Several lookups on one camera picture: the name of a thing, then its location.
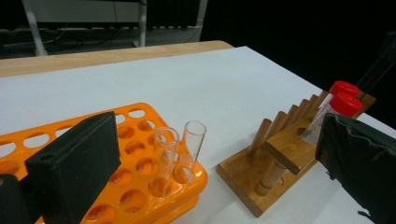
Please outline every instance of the wooden table edge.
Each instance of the wooden table edge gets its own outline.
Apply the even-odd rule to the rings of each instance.
[[[0,60],[0,77],[13,77],[106,63],[121,63],[232,48],[233,46],[224,41],[214,40],[144,48],[112,49],[43,57],[3,59]]]

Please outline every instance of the glass test tube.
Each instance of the glass test tube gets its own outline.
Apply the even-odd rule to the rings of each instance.
[[[172,186],[172,171],[178,144],[176,130],[164,127],[157,130],[154,137],[153,169],[148,189],[153,196],[166,196]]]
[[[191,120],[184,127],[183,137],[177,148],[177,162],[174,179],[177,183],[187,184],[193,180],[194,165],[204,141],[206,126],[197,120]]]

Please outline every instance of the white tabletop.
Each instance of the white tabletop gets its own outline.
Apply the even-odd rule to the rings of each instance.
[[[139,102],[180,133],[188,120],[203,122],[199,162],[209,181],[175,223],[372,223],[320,163],[259,218],[218,176],[219,162],[249,146],[262,119],[321,92],[249,48],[3,77],[0,90],[0,134]],[[368,115],[360,120],[396,136]]]

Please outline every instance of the red cap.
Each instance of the red cap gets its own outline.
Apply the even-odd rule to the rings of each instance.
[[[330,106],[340,115],[352,118],[363,108],[363,104],[355,96],[339,92],[329,102]]]
[[[335,81],[334,84],[332,84],[329,93],[331,93],[332,95],[336,95],[338,92],[346,92],[351,94],[352,96],[357,96],[359,93],[359,88],[348,82],[338,80]]]

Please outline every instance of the wooden test tube rack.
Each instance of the wooden test tube rack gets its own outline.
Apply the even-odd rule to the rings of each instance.
[[[300,133],[309,126],[327,94],[323,91],[303,99],[288,114],[280,111],[274,121],[264,119],[249,147],[219,163],[218,174],[255,217],[260,217],[317,162],[316,145],[303,141]],[[369,103],[361,113],[375,101],[367,97]]]

